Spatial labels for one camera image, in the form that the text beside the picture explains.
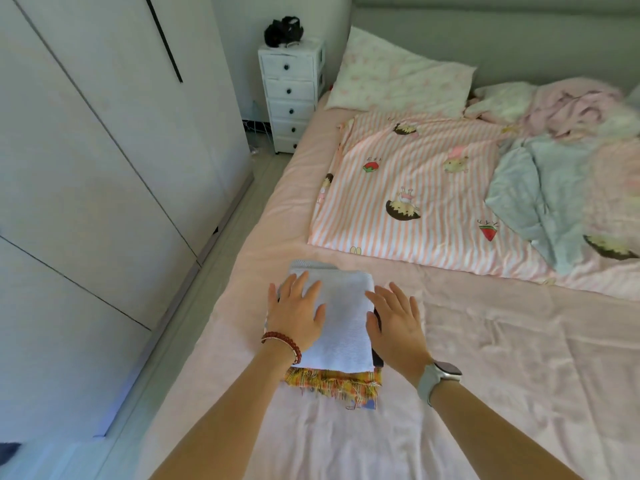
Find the person's left hand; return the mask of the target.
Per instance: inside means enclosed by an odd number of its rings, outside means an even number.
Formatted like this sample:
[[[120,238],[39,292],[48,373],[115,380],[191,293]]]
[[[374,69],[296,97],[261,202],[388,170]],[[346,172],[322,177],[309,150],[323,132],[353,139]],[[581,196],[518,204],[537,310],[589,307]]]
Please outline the person's left hand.
[[[262,344],[265,349],[281,349],[294,362],[294,356],[305,352],[320,338],[323,327],[314,323],[316,309],[320,306],[319,297],[322,282],[305,284],[302,299],[291,299],[291,284],[296,274],[289,275],[278,290],[278,304],[268,307],[265,337]]]

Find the person's right hand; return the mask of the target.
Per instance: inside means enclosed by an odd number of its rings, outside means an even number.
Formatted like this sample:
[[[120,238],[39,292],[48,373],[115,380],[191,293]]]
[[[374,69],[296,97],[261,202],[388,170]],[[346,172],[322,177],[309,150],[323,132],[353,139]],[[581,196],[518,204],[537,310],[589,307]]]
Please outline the person's right hand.
[[[388,289],[395,292],[403,305],[401,315],[380,315],[375,308],[375,287],[373,291],[366,291],[365,295],[372,302],[375,314],[379,317],[382,333],[382,344],[372,345],[386,365],[402,375],[415,388],[425,369],[433,359],[428,351],[426,339],[422,330],[422,322],[416,322],[412,317],[409,298],[394,282],[389,283]]]

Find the light blue knit garment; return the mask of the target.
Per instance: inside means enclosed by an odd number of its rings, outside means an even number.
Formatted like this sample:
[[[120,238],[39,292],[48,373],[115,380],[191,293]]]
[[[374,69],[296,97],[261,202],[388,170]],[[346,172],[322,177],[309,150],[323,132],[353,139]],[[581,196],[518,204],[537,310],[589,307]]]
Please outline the light blue knit garment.
[[[293,260],[289,274],[308,272],[303,291],[315,282],[322,288],[316,306],[325,305],[325,321],[320,338],[302,353],[295,369],[356,374],[374,371],[374,354],[366,331],[367,314],[374,306],[366,291],[374,290],[372,275],[346,271],[313,260]]]

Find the person's right forearm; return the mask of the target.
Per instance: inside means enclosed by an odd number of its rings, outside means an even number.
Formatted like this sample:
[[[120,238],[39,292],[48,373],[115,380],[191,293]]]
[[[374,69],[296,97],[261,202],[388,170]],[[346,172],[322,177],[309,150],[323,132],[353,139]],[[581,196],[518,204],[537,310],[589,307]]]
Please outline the person's right forearm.
[[[437,385],[431,395],[431,408],[479,480],[582,480],[461,382],[442,381]]]

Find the person's left forearm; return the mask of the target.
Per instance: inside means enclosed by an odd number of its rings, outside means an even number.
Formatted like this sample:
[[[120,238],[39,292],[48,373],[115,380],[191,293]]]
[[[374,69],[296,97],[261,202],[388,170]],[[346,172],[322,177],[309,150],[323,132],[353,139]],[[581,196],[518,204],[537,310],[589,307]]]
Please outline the person's left forearm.
[[[266,411],[294,362],[284,350],[262,345],[149,480],[242,480]]]

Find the yellow plaid folded garment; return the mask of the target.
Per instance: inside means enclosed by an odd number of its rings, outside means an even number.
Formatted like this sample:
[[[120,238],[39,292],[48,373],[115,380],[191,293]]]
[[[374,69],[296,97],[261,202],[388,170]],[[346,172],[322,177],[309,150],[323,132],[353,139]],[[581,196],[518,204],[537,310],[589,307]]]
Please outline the yellow plaid folded garment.
[[[382,386],[382,367],[371,372],[345,373],[320,369],[291,367],[284,383],[303,392],[313,392],[345,403],[351,410],[375,410]]]

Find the grey band smartwatch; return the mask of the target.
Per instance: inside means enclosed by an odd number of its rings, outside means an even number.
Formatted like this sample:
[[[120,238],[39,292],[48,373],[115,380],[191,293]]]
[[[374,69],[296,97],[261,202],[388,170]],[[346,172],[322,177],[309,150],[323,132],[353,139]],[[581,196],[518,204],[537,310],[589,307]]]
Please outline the grey band smartwatch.
[[[432,361],[425,369],[418,381],[417,392],[421,400],[431,406],[431,395],[442,381],[460,382],[463,374],[457,366],[449,362]]]

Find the bed with pink sheet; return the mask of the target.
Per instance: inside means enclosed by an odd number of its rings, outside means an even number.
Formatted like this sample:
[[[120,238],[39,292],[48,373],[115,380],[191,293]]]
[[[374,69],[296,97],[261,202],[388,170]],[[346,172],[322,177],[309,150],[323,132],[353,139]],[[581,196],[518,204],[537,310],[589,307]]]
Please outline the bed with pink sheet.
[[[586,480],[640,480],[640,303],[307,245],[321,181],[354,115],[321,100],[226,290],[143,441],[147,480],[260,348],[271,282],[296,259],[393,281],[420,306],[429,350],[462,384]],[[375,410],[281,383],[246,480],[477,480],[442,421],[385,366]]]

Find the pink striped cartoon quilt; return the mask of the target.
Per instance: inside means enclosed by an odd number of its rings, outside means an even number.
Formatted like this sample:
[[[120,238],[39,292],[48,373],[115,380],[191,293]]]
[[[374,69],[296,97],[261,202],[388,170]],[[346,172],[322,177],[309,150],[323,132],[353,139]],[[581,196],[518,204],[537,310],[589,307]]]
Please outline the pink striped cartoon quilt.
[[[508,138],[521,136],[482,120],[354,116],[341,125],[308,243],[640,301],[640,254],[584,229],[583,259],[562,276],[491,211],[484,200]]]

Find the pale green cloth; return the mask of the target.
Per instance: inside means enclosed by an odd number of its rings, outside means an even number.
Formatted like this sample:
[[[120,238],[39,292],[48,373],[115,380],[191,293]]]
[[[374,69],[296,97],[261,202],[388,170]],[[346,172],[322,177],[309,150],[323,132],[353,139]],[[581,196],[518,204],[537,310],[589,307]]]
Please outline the pale green cloth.
[[[598,147],[592,138],[559,141],[548,135],[498,144],[500,158],[484,201],[562,276],[583,259],[584,185]]]

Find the white drawer chest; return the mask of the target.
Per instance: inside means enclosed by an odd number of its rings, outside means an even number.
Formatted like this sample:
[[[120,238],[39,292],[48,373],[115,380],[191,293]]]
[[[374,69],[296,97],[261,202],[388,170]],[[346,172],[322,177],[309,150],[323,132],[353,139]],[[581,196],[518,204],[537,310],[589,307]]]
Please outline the white drawer chest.
[[[326,86],[322,39],[258,51],[262,85],[276,153],[294,153]]]

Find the white wardrobe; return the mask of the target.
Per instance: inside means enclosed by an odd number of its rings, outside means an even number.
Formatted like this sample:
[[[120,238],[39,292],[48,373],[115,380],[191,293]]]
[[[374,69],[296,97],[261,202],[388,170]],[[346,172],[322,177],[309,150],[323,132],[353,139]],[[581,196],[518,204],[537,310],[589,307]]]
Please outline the white wardrobe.
[[[251,179],[211,0],[0,0],[0,442],[106,435]]]

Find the white floral pillow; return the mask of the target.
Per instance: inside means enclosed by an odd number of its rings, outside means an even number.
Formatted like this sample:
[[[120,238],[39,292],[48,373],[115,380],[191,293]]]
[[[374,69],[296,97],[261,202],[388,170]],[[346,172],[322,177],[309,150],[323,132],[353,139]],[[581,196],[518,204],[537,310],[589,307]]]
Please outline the white floral pillow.
[[[353,25],[324,107],[461,118],[475,71],[414,54]]]

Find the small white pillow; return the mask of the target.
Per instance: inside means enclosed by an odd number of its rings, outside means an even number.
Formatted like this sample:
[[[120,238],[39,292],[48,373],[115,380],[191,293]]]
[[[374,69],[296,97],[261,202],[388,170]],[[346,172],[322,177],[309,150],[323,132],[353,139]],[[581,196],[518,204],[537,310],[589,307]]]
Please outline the small white pillow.
[[[504,125],[517,123],[529,110],[537,89],[523,81],[475,88],[464,116]]]

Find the pale fluffy blanket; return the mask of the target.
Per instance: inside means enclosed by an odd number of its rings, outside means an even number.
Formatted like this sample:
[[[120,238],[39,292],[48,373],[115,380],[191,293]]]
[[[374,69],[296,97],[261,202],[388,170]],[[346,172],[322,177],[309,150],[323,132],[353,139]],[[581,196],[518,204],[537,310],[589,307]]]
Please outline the pale fluffy blanket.
[[[640,111],[620,103],[595,131],[584,229],[640,254]]]

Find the black bag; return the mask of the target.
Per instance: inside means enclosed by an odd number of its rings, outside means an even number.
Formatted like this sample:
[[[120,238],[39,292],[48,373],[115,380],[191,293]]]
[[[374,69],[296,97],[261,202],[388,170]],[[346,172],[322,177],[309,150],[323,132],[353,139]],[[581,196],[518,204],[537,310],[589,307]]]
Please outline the black bag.
[[[269,48],[288,47],[299,44],[304,28],[297,16],[285,16],[281,20],[273,20],[264,31],[264,42]]]

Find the pink crumpled garment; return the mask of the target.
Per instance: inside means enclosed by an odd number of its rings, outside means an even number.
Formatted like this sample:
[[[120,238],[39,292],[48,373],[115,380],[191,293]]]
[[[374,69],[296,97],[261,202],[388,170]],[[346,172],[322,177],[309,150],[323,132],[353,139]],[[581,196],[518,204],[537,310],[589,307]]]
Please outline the pink crumpled garment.
[[[623,92],[599,80],[576,77],[537,87],[521,124],[529,136],[589,134],[623,101]]]

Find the grey-green upholstered headboard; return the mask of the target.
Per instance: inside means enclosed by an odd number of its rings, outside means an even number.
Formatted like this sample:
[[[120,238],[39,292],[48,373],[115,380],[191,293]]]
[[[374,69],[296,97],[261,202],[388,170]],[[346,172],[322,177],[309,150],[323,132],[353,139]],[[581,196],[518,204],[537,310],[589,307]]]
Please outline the grey-green upholstered headboard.
[[[353,0],[352,26],[476,67],[474,83],[640,83],[640,0]]]

